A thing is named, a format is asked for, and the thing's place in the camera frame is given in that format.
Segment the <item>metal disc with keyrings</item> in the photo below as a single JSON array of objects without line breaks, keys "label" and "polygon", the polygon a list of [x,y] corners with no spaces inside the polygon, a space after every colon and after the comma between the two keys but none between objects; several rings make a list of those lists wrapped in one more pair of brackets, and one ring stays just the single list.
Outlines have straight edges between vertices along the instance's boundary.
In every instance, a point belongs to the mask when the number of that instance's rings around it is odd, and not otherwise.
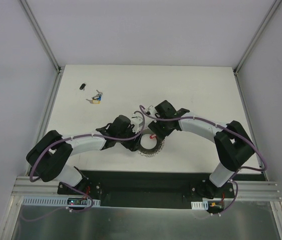
[{"label": "metal disc with keyrings", "polygon": [[159,138],[158,136],[154,139],[150,139],[151,135],[156,134],[150,129],[146,129],[141,135],[138,148],[138,153],[141,156],[151,158],[163,150],[165,140]]}]

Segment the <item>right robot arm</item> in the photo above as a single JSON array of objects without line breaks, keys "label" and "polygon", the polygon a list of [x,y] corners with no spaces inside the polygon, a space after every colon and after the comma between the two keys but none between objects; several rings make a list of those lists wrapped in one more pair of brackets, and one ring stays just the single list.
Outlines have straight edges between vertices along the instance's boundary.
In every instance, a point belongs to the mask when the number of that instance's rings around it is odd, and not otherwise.
[{"label": "right robot arm", "polygon": [[167,100],[157,106],[140,109],[152,119],[148,127],[161,140],[173,131],[183,131],[215,144],[219,164],[209,178],[195,188],[197,194],[203,198],[213,199],[222,194],[225,183],[255,153],[255,147],[245,129],[235,120],[230,123],[213,122],[185,108],[176,110]]}]

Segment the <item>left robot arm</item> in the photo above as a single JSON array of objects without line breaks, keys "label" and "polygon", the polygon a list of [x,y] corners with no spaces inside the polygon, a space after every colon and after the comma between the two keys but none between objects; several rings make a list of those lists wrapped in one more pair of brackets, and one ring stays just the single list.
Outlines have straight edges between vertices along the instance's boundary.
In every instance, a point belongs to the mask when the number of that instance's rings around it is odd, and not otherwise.
[{"label": "left robot arm", "polygon": [[113,122],[92,132],[65,136],[51,130],[29,151],[27,162],[32,167],[30,181],[58,180],[74,194],[87,196],[91,184],[76,167],[67,164],[70,157],[89,151],[104,151],[120,143],[130,151],[138,148],[145,117],[139,111],[132,117],[119,115]]}]

